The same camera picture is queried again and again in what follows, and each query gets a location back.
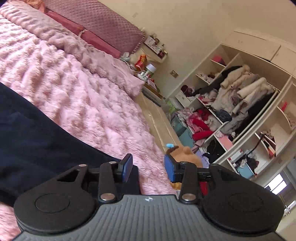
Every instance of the silver screw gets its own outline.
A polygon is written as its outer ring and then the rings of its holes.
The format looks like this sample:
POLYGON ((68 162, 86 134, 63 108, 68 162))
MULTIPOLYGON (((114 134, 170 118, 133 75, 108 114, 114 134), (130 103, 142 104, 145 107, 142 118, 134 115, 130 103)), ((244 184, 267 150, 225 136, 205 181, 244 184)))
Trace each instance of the silver screw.
POLYGON ((196 196, 192 193, 186 193, 182 195, 182 199, 185 201, 193 201, 196 199, 196 196))
POLYGON ((104 201, 111 201, 115 198, 115 195, 113 193, 103 193, 101 195, 101 199, 104 201))

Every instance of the blue storage bin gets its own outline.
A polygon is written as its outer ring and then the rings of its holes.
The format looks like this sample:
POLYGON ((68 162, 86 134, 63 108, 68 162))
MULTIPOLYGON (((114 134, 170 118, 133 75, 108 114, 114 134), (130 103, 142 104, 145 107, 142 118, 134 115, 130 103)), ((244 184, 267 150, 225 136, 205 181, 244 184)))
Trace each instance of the blue storage bin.
POLYGON ((190 130, 186 129, 184 133, 179 136, 179 140, 183 146, 189 146, 192 148, 194 146, 194 140, 192 139, 192 133, 190 130))
POLYGON ((186 127, 183 126, 183 124, 179 120, 178 116, 175 116, 171 120, 170 124, 174 128, 174 131, 176 132, 176 134, 177 134, 178 137, 180 137, 184 133, 184 131, 186 130, 186 127))
POLYGON ((254 173, 252 172, 251 168, 249 167, 249 165, 247 163, 244 165, 243 168, 238 166, 237 171, 242 177, 244 177, 246 179, 250 179, 252 176, 254 176, 254 173))

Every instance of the window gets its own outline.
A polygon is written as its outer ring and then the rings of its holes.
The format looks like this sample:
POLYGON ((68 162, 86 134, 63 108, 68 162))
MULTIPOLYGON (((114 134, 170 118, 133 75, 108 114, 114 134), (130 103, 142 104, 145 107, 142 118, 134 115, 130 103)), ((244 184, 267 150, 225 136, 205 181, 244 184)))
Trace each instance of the window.
POLYGON ((287 184, 283 180, 282 176, 278 174, 265 188, 270 189, 274 194, 279 194, 287 184))

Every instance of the upper cabinet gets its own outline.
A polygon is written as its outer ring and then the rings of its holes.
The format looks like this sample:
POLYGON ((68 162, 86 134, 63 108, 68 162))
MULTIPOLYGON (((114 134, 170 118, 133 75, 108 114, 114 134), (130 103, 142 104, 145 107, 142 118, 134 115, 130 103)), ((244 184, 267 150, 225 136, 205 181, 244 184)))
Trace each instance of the upper cabinet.
POLYGON ((251 53, 263 59, 271 61, 280 48, 280 44, 251 35, 232 32, 222 44, 251 53))
POLYGON ((293 74, 293 71, 296 68, 296 53, 284 46, 281 46, 271 62, 293 74))

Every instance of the gray ribbed surface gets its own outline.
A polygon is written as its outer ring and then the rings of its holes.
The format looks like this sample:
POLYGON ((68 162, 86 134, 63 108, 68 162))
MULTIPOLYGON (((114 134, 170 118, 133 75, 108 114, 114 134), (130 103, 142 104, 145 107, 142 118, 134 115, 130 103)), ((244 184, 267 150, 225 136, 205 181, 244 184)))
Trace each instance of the gray ribbed surface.
POLYGON ((99 208, 94 218, 70 233, 39 237, 22 233, 17 241, 280 241, 277 234, 244 238, 223 233, 210 225, 194 205, 174 196, 125 195, 116 204, 99 208))

